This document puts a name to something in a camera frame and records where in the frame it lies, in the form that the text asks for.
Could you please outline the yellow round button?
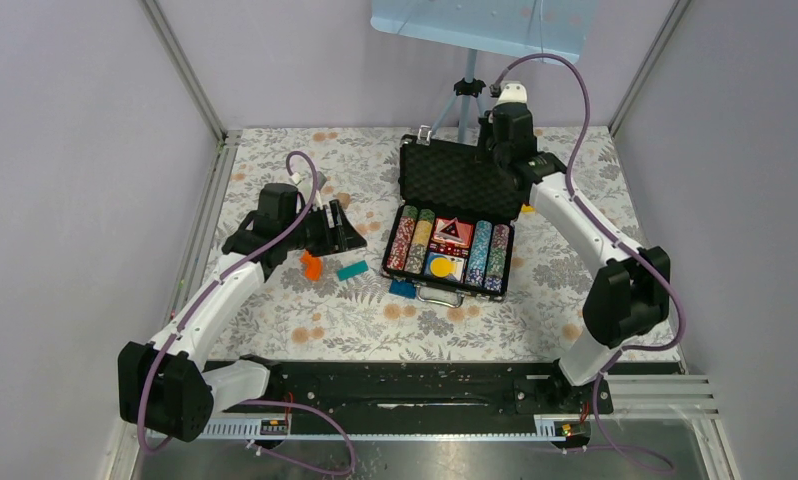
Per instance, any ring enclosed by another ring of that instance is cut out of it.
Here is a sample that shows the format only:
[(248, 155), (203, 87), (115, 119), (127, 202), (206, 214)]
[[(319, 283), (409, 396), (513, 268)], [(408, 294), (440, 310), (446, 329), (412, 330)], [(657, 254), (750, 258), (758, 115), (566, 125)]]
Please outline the yellow round button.
[(451, 257), (439, 256), (439, 259), (436, 261), (435, 267), (436, 267), (436, 276), (432, 277), (448, 278), (455, 276), (456, 262)]

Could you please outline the blue lego brick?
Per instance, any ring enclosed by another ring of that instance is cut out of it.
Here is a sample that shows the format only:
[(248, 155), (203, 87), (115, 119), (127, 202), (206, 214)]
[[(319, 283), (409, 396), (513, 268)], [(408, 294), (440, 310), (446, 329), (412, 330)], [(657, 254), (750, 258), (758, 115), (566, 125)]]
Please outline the blue lego brick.
[(393, 280), (391, 282), (388, 292), (392, 295), (408, 299), (415, 299), (417, 296), (417, 288), (413, 283), (398, 280)]

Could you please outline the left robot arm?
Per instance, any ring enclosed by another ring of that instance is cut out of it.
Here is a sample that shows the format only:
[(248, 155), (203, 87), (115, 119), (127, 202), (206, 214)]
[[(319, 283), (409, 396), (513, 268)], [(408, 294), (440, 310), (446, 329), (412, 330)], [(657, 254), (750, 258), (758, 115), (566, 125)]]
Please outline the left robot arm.
[(367, 242), (337, 200), (314, 206), (295, 186), (270, 183), (223, 244), (212, 276), (147, 343), (127, 343), (118, 355), (122, 420), (189, 442), (210, 417), (250, 400), (271, 411), (285, 385), (264, 360), (237, 360), (205, 369), (210, 351), (242, 305), (265, 284), (288, 253), (319, 258), (362, 249)]

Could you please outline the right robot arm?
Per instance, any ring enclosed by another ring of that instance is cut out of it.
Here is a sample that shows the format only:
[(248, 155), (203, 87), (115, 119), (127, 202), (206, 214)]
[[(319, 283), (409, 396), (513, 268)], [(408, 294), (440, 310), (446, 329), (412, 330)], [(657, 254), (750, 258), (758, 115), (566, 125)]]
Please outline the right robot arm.
[(544, 216), (576, 251), (593, 278), (582, 308), (585, 329), (558, 361), (550, 402), (572, 412), (588, 398), (587, 383), (634, 337), (669, 317), (670, 261), (643, 248), (579, 196), (567, 167), (538, 148), (523, 101), (499, 101), (480, 122), (481, 157), (498, 167), (518, 198)]

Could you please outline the teal rectangular block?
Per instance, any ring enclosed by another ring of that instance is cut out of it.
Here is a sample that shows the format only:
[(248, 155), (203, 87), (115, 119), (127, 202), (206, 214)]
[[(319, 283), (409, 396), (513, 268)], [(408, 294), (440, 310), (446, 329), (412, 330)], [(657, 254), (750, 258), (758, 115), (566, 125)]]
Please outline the teal rectangular block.
[(367, 272), (368, 270), (369, 267), (365, 261), (358, 261), (339, 269), (337, 271), (337, 277), (340, 281), (347, 281), (353, 277)]

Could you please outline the black poker case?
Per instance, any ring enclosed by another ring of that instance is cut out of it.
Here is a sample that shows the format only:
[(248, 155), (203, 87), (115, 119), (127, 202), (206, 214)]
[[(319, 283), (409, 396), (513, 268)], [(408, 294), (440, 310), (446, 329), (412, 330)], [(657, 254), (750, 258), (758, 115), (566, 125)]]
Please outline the black poker case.
[[(402, 137), (398, 185), (401, 204), (388, 238), (381, 273), (413, 283), (417, 296), (429, 288), (455, 295), (505, 299), (514, 247), (515, 222), (523, 205), (497, 166), (478, 161), (476, 147), (454, 141)], [(474, 225), (467, 249), (432, 240), (437, 217)], [(429, 254), (455, 260), (454, 277), (424, 274)]]

